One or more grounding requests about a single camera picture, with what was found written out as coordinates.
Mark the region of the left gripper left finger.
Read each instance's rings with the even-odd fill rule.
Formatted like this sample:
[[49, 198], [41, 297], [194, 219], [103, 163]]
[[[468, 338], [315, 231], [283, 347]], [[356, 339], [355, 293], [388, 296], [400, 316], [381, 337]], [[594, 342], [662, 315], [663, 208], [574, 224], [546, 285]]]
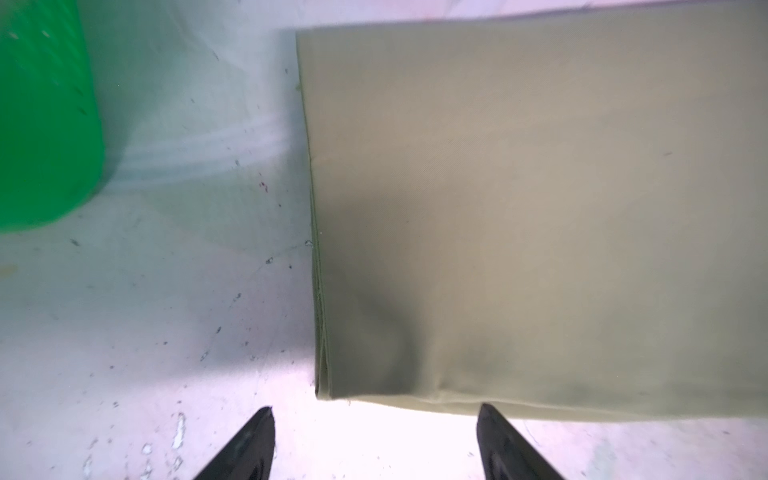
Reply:
[[260, 408], [195, 480], [268, 480], [276, 445], [272, 408]]

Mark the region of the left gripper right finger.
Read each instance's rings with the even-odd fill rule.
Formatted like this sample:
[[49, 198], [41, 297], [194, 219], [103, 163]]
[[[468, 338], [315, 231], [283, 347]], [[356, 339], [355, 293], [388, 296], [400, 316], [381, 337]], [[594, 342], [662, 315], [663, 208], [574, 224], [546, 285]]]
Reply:
[[480, 407], [476, 437], [486, 480], [564, 480], [489, 403]]

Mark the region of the olive khaki skirt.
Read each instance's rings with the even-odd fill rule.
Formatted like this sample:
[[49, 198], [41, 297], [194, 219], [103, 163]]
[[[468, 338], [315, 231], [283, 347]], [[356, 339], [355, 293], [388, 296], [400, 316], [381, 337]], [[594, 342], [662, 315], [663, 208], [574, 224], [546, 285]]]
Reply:
[[767, 412], [767, 5], [297, 36], [316, 394]]

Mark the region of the green plastic basket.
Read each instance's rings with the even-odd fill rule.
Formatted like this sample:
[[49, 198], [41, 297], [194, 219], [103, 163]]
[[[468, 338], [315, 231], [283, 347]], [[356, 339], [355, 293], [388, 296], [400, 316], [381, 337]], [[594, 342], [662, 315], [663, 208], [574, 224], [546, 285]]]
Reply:
[[104, 165], [76, 2], [12, 2], [1, 13], [2, 232], [69, 214], [92, 196]]

